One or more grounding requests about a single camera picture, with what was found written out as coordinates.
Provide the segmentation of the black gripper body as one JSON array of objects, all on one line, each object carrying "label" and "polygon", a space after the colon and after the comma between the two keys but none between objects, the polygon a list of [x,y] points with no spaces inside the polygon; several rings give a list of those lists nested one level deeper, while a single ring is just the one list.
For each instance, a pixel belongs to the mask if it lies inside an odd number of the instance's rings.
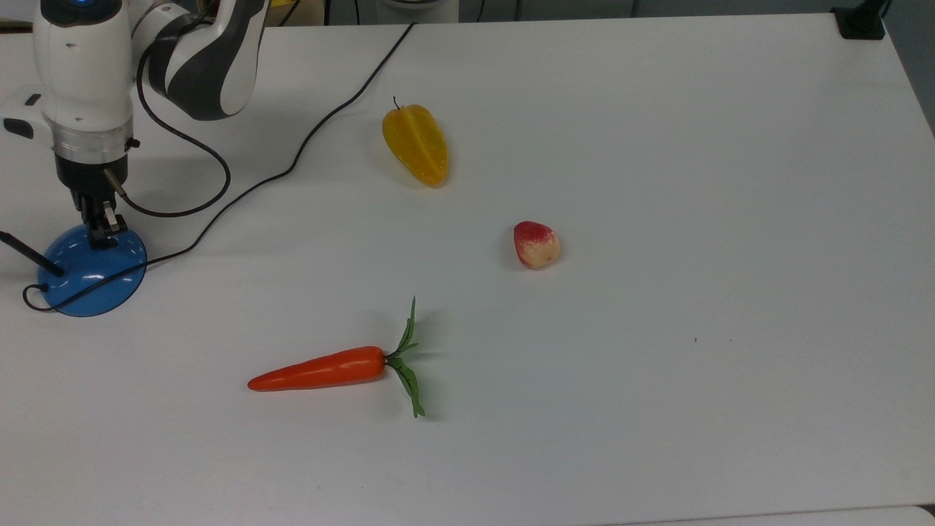
[{"label": "black gripper body", "polygon": [[124,156],[105,163],[77,162],[56,153],[58,180],[70,190],[75,209],[80,213],[103,213],[104,204],[116,207],[116,193],[104,171],[109,170],[118,183],[129,176],[129,152],[140,146],[130,137],[124,145]]}]

